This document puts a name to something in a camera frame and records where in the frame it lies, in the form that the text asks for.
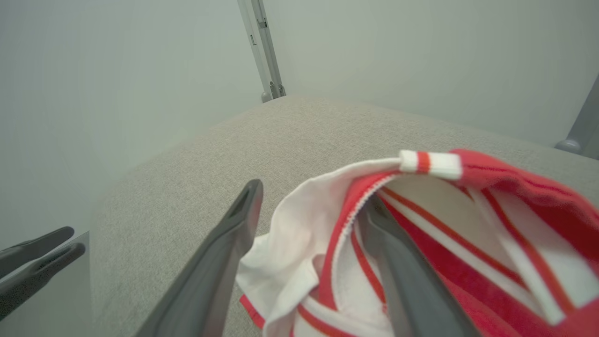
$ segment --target cloth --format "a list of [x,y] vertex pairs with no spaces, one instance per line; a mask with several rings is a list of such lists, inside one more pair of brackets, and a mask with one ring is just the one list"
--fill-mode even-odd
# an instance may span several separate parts
[[597,336],[599,212],[570,188],[468,150],[401,151],[302,183],[241,260],[264,336],[392,336],[356,215],[374,193],[485,336]]

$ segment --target red and white garment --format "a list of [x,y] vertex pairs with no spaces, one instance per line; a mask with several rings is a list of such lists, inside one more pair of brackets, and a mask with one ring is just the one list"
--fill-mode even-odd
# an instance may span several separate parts
[[599,212],[564,185],[468,150],[401,151],[285,197],[237,274],[264,336],[393,336],[355,224],[374,193],[482,335],[599,336]]

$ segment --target white panel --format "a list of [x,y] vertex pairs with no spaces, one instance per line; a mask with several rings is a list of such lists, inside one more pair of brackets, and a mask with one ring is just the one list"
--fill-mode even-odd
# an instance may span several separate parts
[[235,1],[0,2],[0,249],[82,234],[126,171],[261,93]]
[[545,146],[599,71],[594,0],[264,0],[288,94],[363,101]]

